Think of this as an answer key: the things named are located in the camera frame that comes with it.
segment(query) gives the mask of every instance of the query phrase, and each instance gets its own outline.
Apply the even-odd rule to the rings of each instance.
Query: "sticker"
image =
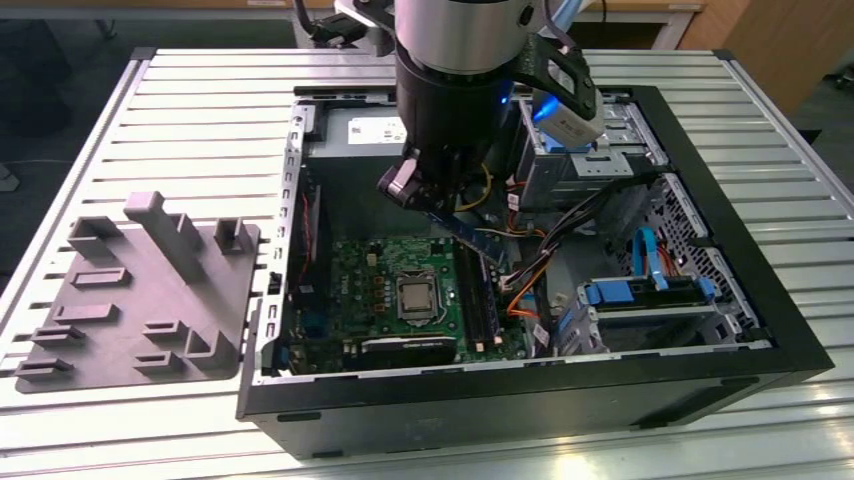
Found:
[[[513,212],[519,211],[519,195],[516,195],[515,193],[507,194],[507,208],[509,208],[509,210],[512,210]]]
[[[696,4],[690,4],[690,3],[671,3],[670,4],[670,10],[691,10],[691,11],[699,11],[699,5]]]
[[[541,343],[543,346],[547,347],[548,346],[548,332],[545,331],[545,329],[543,327],[540,327],[539,323],[533,327],[533,336],[536,337],[536,340],[539,340],[539,343]]]
[[[397,117],[359,117],[349,120],[347,126],[349,145],[403,143],[404,140],[405,127]]]

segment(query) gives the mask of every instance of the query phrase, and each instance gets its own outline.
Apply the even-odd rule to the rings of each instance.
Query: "floor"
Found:
[[[161,48],[291,48],[295,40],[283,21],[122,21],[117,37],[104,41],[92,22],[52,21],[50,30],[72,65],[61,86],[72,109],[70,124],[45,138],[20,138],[0,130],[0,162],[21,186],[0,193],[0,292],[53,200],[90,127],[136,46]],[[854,190],[854,89],[819,84],[792,118],[800,129],[822,129],[814,148]]]

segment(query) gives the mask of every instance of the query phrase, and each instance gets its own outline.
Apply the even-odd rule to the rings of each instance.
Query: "blue led light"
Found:
[[[557,110],[559,106],[560,106],[560,101],[557,100],[557,98],[553,95],[548,95],[548,98],[545,99],[545,101],[539,107],[539,110],[533,114],[533,123],[537,123],[540,120],[548,117],[552,113],[555,113],[555,110]]]

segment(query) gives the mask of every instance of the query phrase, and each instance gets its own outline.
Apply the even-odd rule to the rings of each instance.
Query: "black cable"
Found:
[[[551,339],[555,336],[555,325],[553,319],[551,317],[551,305],[548,304],[548,284],[547,284],[547,275],[540,275],[531,285],[531,292],[533,292],[533,300],[536,304],[536,314],[539,315],[539,326],[548,332],[548,345],[539,346],[539,343],[535,343],[536,348],[533,350],[533,358],[547,357],[548,353],[551,353]]]
[[[557,28],[557,25],[555,25],[555,21],[551,16],[551,5],[548,5],[548,0],[543,0],[543,16],[545,17],[545,27],[548,28],[548,31],[555,36],[555,38],[560,40],[560,43],[565,45],[565,48],[571,50],[572,47],[575,47],[575,42],[572,41],[567,33]]]
[[[608,0],[601,0],[601,33],[604,34],[608,23]]]
[[[299,26],[303,27],[308,36],[315,34],[315,24],[308,17],[308,10],[305,9],[305,3],[303,0],[293,0],[293,10],[296,10],[296,19],[299,20]]]
[[[584,225],[599,213],[612,194],[619,190],[651,182],[662,174],[659,169],[631,178],[612,180],[599,191],[577,203],[560,217],[557,223],[543,238],[537,247],[537,256],[527,267],[511,274],[505,279],[507,285],[515,284],[528,273],[541,268],[544,262],[560,246],[560,237]]]

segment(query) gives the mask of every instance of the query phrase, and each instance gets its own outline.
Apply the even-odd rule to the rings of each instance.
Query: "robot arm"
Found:
[[[569,146],[601,133],[600,99],[580,53],[561,54],[528,33],[529,0],[396,0],[393,17],[389,4],[353,1],[396,39],[407,142],[379,188],[403,208],[451,212],[495,140],[513,82],[535,88],[541,128]]]

